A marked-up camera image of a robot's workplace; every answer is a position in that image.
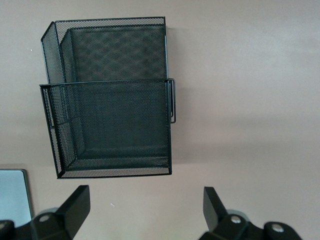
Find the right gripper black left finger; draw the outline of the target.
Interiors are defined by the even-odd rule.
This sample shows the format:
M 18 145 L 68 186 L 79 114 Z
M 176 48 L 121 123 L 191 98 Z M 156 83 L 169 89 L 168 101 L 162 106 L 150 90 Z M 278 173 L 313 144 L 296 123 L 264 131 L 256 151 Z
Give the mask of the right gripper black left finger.
M 20 227 L 15 227 L 12 220 L 1 220 L 0 238 L 2 240 L 72 240 L 90 210 L 90 187 L 80 185 L 54 212 L 47 210 Z

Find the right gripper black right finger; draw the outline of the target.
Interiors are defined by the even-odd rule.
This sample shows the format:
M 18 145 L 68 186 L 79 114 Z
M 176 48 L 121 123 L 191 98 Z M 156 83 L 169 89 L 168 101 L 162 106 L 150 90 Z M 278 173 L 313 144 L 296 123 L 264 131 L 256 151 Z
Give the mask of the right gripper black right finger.
M 204 187 L 203 215 L 208 226 L 201 240 L 300 240 L 283 222 L 269 221 L 263 228 L 252 224 L 240 211 L 226 210 L 214 187 Z

